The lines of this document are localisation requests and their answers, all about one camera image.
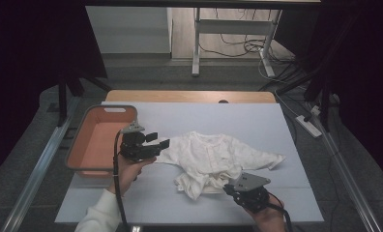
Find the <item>crumpled white shirt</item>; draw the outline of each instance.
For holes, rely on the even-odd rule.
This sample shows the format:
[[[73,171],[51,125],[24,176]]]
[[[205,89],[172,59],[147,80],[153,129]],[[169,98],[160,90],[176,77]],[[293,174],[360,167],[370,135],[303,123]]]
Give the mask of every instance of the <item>crumpled white shirt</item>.
[[[161,151],[157,162],[181,166],[185,173],[174,183],[196,200],[202,192],[222,192],[242,169],[272,169],[284,159],[284,155],[255,150],[229,135],[191,131],[170,138],[170,146]]]

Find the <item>white desk leg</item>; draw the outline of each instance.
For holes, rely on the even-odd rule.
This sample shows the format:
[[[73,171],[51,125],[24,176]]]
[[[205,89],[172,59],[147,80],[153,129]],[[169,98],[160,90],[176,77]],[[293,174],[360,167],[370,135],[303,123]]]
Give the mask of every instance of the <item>white desk leg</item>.
[[[281,10],[277,10],[275,17],[272,20],[269,34],[266,36],[264,48],[260,50],[261,60],[263,61],[264,69],[266,70],[268,77],[276,76],[269,62],[268,50],[270,49],[271,41],[273,40],[274,34],[276,33],[277,25],[279,24],[280,14]]]
[[[191,76],[199,76],[199,66],[200,66],[200,8],[196,8],[195,20],[194,20],[194,52],[192,54],[192,68]]]

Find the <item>wooden panel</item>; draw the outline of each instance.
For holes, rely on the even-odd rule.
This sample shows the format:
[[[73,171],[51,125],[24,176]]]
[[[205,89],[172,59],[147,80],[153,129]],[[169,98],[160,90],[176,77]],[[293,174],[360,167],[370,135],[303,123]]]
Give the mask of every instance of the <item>wooden panel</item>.
[[[275,103],[270,92],[112,90],[107,102],[219,102]]]

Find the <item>power strip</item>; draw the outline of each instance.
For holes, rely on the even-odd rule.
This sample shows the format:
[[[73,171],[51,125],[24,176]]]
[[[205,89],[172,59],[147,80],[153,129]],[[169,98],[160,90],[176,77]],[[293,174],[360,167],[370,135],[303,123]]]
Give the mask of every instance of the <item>power strip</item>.
[[[312,137],[316,138],[321,136],[322,133],[320,132],[320,130],[318,130],[311,122],[304,121],[303,115],[300,115],[295,119],[297,120],[298,123],[300,123],[301,126],[303,126],[303,128],[306,131],[308,131],[312,135]]]

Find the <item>human hand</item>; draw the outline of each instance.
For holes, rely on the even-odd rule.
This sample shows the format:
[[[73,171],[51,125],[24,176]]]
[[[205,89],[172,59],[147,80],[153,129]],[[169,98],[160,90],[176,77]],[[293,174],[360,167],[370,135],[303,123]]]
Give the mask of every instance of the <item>human hand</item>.
[[[284,203],[278,201],[273,195],[269,194],[269,202],[271,204],[284,207]],[[267,207],[266,209],[253,214],[251,211],[245,209],[245,211],[254,219],[255,224],[261,232],[284,232],[284,218],[280,211]]]
[[[145,165],[153,163],[154,161],[156,161],[156,157],[144,159],[142,161],[132,161],[124,158],[123,156],[118,156],[119,187],[122,196],[129,189],[132,182],[136,179],[137,175],[141,173],[141,168]],[[107,190],[112,192],[113,194],[116,194],[114,181],[112,181]]]

